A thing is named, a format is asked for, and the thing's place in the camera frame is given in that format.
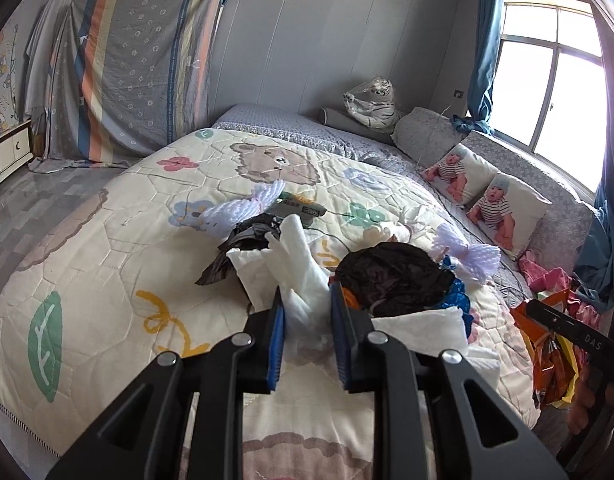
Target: bear print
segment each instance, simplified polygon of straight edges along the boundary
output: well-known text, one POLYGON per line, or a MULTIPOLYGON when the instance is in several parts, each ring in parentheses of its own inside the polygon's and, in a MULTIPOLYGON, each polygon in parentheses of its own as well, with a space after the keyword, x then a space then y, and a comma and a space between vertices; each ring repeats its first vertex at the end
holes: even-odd
POLYGON ((231 149, 240 153, 238 173, 253 182, 284 180, 314 186, 321 179, 316 168, 306 158, 279 146, 257 146, 237 142, 231 149))

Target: stuffed tiger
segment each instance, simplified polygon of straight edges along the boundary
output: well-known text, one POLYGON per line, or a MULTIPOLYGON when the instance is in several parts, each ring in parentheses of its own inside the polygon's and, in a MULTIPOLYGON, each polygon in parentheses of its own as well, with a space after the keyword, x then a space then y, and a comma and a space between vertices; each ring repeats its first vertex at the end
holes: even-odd
POLYGON ((359 123, 391 133, 402 113, 396 110, 391 81, 376 76, 343 94, 347 112, 359 123))

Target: gray knit hat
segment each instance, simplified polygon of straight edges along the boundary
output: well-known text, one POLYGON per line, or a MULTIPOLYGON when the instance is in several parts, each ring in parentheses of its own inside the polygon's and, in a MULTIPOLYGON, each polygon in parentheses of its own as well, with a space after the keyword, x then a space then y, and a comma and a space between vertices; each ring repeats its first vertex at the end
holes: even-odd
POLYGON ((492 178, 488 188, 490 187, 502 189, 504 194, 507 194, 507 192, 510 190, 510 180, 505 175, 498 173, 494 178, 492 178))
POLYGON ((463 160, 463 158, 465 158, 465 155, 467 155, 468 151, 469 150, 467 150, 467 148, 465 148, 462 144, 457 144, 451 150, 449 150, 449 153, 447 153, 447 155, 458 155, 461 160, 463 160))

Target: striped shirt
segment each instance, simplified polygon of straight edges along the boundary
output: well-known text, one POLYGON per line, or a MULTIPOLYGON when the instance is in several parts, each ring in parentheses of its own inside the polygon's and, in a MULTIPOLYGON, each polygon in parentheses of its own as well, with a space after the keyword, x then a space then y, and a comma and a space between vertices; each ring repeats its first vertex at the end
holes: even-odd
POLYGON ((462 161, 455 164, 447 164, 445 159, 443 159, 438 163, 438 176, 446 182, 456 178, 460 173, 466 173, 462 161))
POLYGON ((476 205, 481 208, 481 216, 485 225, 496 227, 505 215, 511 215, 510 203, 501 198, 497 202, 490 202, 487 197, 482 197, 476 205))

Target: blue cloth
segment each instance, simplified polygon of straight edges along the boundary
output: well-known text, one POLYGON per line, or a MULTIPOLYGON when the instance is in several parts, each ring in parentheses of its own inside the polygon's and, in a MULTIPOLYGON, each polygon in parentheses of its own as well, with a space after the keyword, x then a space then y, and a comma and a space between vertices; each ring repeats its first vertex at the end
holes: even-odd
POLYGON ((614 33, 592 6, 603 55, 607 85, 607 142, 603 174, 594 206, 598 209, 574 272, 587 285, 582 299, 599 312, 614 306, 614 33))
POLYGON ((476 24, 476 56, 467 90, 467 108, 471 118, 453 117, 453 126, 460 133, 478 130, 492 134, 487 124, 492 115, 494 73, 502 30, 503 0, 479 0, 476 24))
MULTIPOLYGON (((456 265, 452 263, 449 256, 443 258, 440 264, 444 269, 454 270, 456 265)), ((472 323, 474 322, 474 316, 469 313, 471 307, 469 296, 465 294, 465 283, 462 280, 456 278, 453 280, 452 286, 443 298, 443 301, 434 306, 434 309, 449 308, 451 306, 457 306, 463 311, 463 323, 465 323, 465 335, 467 337, 472 333, 472 323)))

